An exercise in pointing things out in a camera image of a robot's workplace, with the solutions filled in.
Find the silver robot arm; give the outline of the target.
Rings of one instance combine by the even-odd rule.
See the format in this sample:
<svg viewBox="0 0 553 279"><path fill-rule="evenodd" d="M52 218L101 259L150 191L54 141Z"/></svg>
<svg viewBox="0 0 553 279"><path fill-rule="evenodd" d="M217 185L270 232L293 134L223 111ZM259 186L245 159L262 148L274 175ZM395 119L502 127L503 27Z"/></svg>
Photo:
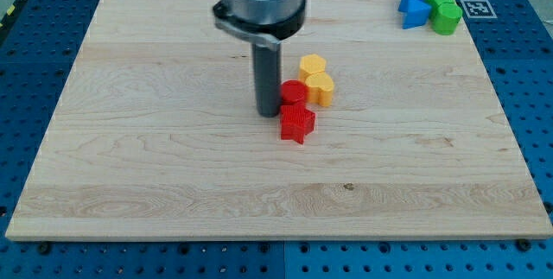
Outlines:
<svg viewBox="0 0 553 279"><path fill-rule="evenodd" d="M213 6L217 29L277 52L303 25L307 0L219 0Z"/></svg>

